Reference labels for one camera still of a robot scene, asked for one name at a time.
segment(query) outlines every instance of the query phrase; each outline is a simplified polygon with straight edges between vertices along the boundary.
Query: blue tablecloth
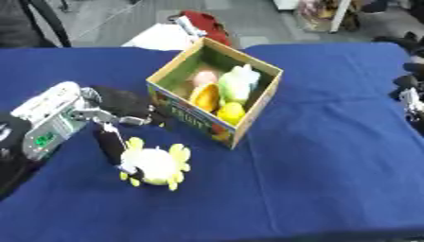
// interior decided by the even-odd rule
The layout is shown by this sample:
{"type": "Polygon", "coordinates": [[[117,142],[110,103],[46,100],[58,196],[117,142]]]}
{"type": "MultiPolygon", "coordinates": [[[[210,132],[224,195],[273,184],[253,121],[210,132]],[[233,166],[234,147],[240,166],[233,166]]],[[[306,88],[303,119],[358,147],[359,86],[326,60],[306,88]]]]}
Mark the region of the blue tablecloth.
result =
{"type": "MultiPolygon", "coordinates": [[[[388,97],[407,56],[378,43],[262,45],[285,70],[267,108],[230,151],[175,122],[123,130],[147,146],[191,147],[177,192],[118,178],[83,130],[0,203],[0,241],[115,242],[407,236],[424,232],[424,140],[388,97]]],[[[140,94],[175,52],[1,50],[0,109],[63,80],[140,94]]]]}

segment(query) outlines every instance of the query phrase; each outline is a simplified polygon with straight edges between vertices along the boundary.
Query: green plush toy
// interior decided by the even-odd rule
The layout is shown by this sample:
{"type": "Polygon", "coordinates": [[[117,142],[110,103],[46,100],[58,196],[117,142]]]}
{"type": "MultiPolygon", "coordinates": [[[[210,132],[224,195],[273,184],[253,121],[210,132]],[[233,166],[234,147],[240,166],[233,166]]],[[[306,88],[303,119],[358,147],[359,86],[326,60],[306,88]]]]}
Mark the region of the green plush toy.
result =
{"type": "Polygon", "coordinates": [[[250,93],[256,88],[260,73],[252,70],[250,64],[235,66],[231,72],[224,74],[218,81],[220,106],[228,102],[244,105],[250,93]]]}

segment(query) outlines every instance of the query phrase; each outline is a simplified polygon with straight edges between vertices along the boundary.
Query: toy lemon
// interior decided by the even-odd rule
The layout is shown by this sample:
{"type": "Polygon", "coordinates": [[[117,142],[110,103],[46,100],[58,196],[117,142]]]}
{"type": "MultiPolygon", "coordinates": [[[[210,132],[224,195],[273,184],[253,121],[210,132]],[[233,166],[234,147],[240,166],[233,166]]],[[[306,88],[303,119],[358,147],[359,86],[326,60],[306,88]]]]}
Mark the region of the toy lemon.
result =
{"type": "Polygon", "coordinates": [[[189,101],[207,112],[212,112],[217,109],[219,100],[218,86],[215,83],[207,83],[195,88],[189,101]]]}
{"type": "Polygon", "coordinates": [[[236,126],[246,112],[238,102],[229,102],[218,110],[218,118],[236,126]]]}

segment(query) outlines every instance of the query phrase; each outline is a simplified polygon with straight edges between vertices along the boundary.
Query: yellow plush toy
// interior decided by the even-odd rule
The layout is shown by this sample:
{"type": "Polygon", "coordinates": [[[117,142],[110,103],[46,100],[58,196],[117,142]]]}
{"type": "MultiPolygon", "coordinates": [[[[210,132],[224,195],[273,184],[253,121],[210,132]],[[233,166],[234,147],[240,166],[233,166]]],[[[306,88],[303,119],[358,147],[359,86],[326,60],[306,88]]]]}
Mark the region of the yellow plush toy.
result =
{"type": "Polygon", "coordinates": [[[175,144],[166,152],[163,149],[143,148],[144,142],[140,138],[131,138],[126,142],[127,148],[121,155],[120,179],[130,179],[133,186],[140,186],[141,182],[153,185],[168,185],[169,190],[175,191],[178,183],[183,182],[183,171],[190,170],[187,163],[191,156],[190,149],[182,144],[175,144]],[[141,170],[144,174],[142,181],[132,174],[141,170]]]}

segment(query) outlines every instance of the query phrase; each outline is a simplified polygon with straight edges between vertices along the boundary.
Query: cardboard box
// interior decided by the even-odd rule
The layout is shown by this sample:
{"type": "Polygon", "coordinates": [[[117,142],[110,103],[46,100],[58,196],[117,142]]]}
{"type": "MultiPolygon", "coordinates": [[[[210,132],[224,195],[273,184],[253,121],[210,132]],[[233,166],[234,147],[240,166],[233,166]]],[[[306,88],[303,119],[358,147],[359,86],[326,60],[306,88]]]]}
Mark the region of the cardboard box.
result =
{"type": "Polygon", "coordinates": [[[164,106],[179,120],[234,148],[274,96],[282,73],[281,69],[264,61],[211,39],[202,38],[159,69],[147,81],[150,96],[156,105],[164,106]],[[208,66],[220,73],[226,73],[234,66],[243,66],[245,63],[251,64],[261,77],[257,88],[244,105],[246,115],[236,126],[192,105],[188,102],[186,94],[179,90],[199,68],[208,66]]]}

